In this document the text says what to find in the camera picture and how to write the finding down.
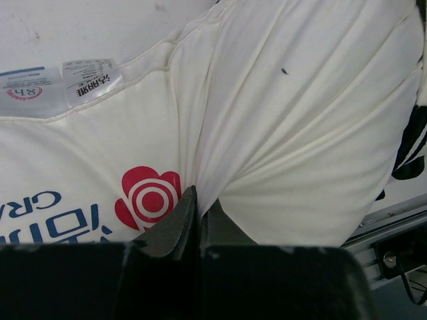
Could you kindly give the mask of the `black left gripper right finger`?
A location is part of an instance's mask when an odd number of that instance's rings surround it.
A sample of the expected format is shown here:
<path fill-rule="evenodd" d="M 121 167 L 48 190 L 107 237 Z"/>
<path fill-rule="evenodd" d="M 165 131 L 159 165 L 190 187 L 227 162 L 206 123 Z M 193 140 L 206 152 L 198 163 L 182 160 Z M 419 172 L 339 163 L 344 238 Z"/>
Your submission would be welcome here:
<path fill-rule="evenodd" d="M 201 221 L 203 319 L 369 319 L 370 289 L 344 249 L 254 243 L 216 201 Z"/>

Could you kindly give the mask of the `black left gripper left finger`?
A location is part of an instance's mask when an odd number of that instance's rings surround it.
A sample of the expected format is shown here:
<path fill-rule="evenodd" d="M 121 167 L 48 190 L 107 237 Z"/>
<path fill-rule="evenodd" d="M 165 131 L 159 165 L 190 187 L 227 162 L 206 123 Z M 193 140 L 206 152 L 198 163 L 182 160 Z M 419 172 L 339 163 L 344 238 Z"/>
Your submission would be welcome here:
<path fill-rule="evenodd" d="M 2 245 L 2 319 L 195 319 L 197 193 L 128 242 Z"/>

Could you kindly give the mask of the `white pillow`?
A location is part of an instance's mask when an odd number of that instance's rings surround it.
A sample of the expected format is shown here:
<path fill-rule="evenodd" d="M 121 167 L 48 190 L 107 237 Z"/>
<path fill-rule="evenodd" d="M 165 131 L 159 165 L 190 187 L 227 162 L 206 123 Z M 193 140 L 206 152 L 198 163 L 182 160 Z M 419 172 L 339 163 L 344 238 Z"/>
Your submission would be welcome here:
<path fill-rule="evenodd" d="M 47 119 L 1 116 L 1 242 L 128 241 L 185 188 L 260 244 L 341 245 L 422 80 L 415 1 L 220 1 Z"/>

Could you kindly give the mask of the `black white checkered pillowcase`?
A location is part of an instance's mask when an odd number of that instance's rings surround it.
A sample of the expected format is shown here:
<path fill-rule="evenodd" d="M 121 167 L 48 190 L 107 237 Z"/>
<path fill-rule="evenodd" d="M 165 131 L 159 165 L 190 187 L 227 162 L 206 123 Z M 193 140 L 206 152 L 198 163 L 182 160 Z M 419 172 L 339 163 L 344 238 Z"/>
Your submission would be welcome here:
<path fill-rule="evenodd" d="M 398 181 L 414 179 L 425 170 L 426 158 L 426 43 L 422 62 L 422 80 L 409 122 L 404 130 L 392 177 Z"/>

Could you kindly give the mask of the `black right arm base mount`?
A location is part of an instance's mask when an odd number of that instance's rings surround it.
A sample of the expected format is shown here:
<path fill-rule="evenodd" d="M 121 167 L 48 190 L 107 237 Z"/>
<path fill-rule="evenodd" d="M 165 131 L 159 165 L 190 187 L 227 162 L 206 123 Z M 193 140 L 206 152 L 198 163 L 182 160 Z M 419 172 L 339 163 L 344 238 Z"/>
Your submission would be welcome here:
<path fill-rule="evenodd" d="M 426 289 L 416 297 L 407 272 L 426 266 L 426 228 L 419 227 L 373 244 L 380 274 L 385 279 L 400 277 L 409 300 L 421 306 L 426 302 Z"/>

